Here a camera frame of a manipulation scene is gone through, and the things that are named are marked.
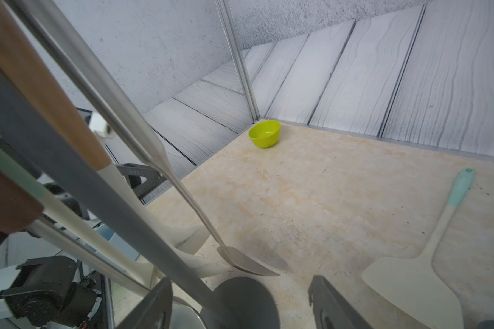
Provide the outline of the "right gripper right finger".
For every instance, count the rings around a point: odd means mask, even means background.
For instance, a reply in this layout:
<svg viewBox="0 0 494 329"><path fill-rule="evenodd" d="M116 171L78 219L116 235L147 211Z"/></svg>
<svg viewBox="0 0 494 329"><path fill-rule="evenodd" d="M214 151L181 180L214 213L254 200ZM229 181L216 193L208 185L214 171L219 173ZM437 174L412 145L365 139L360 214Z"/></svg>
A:
<svg viewBox="0 0 494 329"><path fill-rule="evenodd" d="M315 275L308 289L317 328L367 328L369 323L348 301L320 275Z"/></svg>

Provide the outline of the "grey ladle brown handle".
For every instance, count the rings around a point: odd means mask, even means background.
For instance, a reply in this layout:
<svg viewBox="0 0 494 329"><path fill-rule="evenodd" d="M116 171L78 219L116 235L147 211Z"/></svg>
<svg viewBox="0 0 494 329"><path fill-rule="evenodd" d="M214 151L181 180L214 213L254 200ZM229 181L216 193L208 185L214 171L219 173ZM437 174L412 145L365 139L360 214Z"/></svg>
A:
<svg viewBox="0 0 494 329"><path fill-rule="evenodd" d="M0 233L15 233L29 226L35 217L43 213L43 206L0 171ZM20 274L16 267L0 270L0 291L11 287ZM13 317L15 314L0 300L0 319Z"/></svg>

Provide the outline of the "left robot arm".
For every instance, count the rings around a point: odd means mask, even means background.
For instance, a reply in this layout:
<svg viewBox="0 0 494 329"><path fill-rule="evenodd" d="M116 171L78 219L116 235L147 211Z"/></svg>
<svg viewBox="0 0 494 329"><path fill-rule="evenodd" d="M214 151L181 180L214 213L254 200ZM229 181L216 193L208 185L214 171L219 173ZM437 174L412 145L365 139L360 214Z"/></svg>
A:
<svg viewBox="0 0 494 329"><path fill-rule="evenodd" d="M39 183L34 185L30 214L45 213L71 231L92 243L100 251L115 257L116 263L145 287L151 287L157 277L154 267L137 263L110 245L100 234L83 223L66 204ZM66 326L77 326L85 321L96 295L93 290L80 287L73 281L77 264L65 256L30 259L12 268L13 281L0 287L3 300L14 317L26 317L32 325L40 326L55 321Z"/></svg>

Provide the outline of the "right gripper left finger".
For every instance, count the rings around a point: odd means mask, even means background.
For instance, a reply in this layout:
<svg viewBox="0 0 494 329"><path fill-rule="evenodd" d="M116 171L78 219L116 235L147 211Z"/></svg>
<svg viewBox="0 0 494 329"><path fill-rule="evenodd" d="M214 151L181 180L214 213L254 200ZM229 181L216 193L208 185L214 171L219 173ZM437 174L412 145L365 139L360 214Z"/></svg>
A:
<svg viewBox="0 0 494 329"><path fill-rule="evenodd" d="M172 282L163 278L117 328L169 328L172 304Z"/></svg>

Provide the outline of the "cream spatula mint handle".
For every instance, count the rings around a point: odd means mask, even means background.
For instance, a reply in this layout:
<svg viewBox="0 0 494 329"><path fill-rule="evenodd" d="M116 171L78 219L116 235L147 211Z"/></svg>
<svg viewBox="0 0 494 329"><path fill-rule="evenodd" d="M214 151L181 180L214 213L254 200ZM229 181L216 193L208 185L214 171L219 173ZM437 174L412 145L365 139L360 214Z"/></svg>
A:
<svg viewBox="0 0 494 329"><path fill-rule="evenodd" d="M0 171L12 182L19 185L44 208L43 214L71 230L108 260L127 271L137 282L152 288L158 282L155 267L130 259L122 251L111 245L103 236L89 227L71 209L54 197L42 184L37 182L24 168L18 165L0 149Z"/></svg>
<svg viewBox="0 0 494 329"><path fill-rule="evenodd" d="M432 268L436 249L476 171L461 170L423 251L413 259L382 257L362 272L363 281L391 304L428 328L463 328L461 303Z"/></svg>

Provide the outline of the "grey utensil rack stand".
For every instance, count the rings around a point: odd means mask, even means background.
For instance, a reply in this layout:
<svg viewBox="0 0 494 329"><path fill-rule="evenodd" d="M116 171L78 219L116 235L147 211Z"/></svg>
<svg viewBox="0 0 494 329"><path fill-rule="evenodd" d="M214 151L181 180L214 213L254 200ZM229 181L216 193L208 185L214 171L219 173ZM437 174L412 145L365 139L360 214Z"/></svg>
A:
<svg viewBox="0 0 494 329"><path fill-rule="evenodd" d="M0 134L199 303L210 328L280 328L262 283L237 277L208 288L1 73Z"/></svg>

